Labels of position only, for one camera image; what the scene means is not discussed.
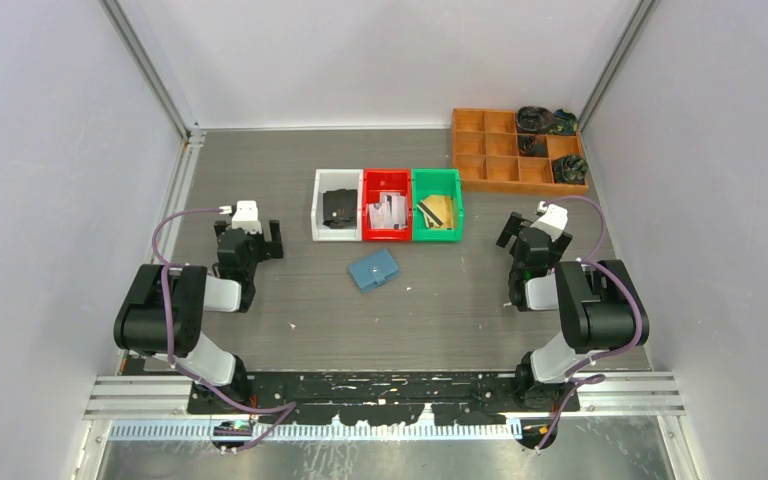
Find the blue card holder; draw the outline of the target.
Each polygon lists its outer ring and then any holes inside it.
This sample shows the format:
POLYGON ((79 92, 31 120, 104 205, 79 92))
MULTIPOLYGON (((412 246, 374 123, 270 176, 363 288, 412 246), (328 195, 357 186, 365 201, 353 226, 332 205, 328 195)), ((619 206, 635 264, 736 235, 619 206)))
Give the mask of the blue card holder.
POLYGON ((359 291, 370 292, 400 276, 400 268, 388 249, 379 250, 348 267, 359 291))

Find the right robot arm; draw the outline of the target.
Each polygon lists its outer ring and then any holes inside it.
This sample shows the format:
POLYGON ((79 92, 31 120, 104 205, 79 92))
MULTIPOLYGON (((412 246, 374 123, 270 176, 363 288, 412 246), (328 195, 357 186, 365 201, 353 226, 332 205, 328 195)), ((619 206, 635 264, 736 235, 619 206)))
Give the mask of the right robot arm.
POLYGON ((530 221, 509 215, 496 241, 508 249, 510 304, 520 312, 555 311, 560 330, 516 366, 512 397, 537 411, 573 387, 573 375, 611 353, 642 346, 649 336, 645 308, 620 260, 565 261, 572 241, 564 210, 548 207, 530 221))

